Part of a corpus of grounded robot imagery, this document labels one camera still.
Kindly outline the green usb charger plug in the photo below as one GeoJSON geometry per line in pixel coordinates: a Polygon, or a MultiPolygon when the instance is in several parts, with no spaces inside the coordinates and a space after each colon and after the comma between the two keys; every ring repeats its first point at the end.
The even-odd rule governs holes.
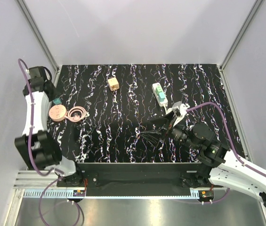
{"type": "Polygon", "coordinates": [[[159,93],[163,93],[163,89],[162,89],[162,87],[161,87],[161,86],[156,86],[156,88],[155,88],[155,92],[156,92],[157,94],[159,94],[159,93]]]}

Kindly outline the light teal charger cube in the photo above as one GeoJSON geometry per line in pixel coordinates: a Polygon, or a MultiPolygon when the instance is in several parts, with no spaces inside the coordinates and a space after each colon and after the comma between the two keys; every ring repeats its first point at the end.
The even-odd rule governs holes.
{"type": "Polygon", "coordinates": [[[163,102],[165,100],[165,98],[166,98],[166,96],[165,96],[165,93],[164,92],[158,94],[159,101],[163,102]]]}

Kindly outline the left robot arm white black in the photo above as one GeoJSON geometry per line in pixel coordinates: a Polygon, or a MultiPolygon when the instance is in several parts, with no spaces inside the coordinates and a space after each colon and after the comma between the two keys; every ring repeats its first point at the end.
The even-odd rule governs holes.
{"type": "Polygon", "coordinates": [[[59,144],[47,129],[48,108],[57,97],[52,74],[44,66],[27,69],[30,79],[23,89],[27,104],[25,127],[22,136],[14,140],[15,147],[27,167],[41,176],[54,172],[64,176],[73,186],[83,183],[84,175],[76,164],[62,155],[59,144]]]}

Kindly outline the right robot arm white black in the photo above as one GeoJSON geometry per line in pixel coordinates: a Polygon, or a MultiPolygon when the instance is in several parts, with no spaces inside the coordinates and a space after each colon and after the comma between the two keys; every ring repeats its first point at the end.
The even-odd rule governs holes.
{"type": "Polygon", "coordinates": [[[251,196],[266,208],[266,169],[246,160],[237,152],[222,144],[216,134],[204,122],[191,129],[175,123],[175,113],[162,117],[164,125],[155,130],[143,131],[140,135],[152,146],[167,138],[181,146],[198,150],[200,169],[191,178],[200,186],[223,186],[251,196]]]}

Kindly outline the dark teal charger plug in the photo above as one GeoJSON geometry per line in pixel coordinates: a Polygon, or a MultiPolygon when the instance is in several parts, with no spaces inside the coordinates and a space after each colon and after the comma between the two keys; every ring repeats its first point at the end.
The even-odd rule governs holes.
{"type": "Polygon", "coordinates": [[[53,100],[53,103],[55,105],[60,105],[61,104],[61,100],[59,98],[56,98],[56,99],[53,100]]]}

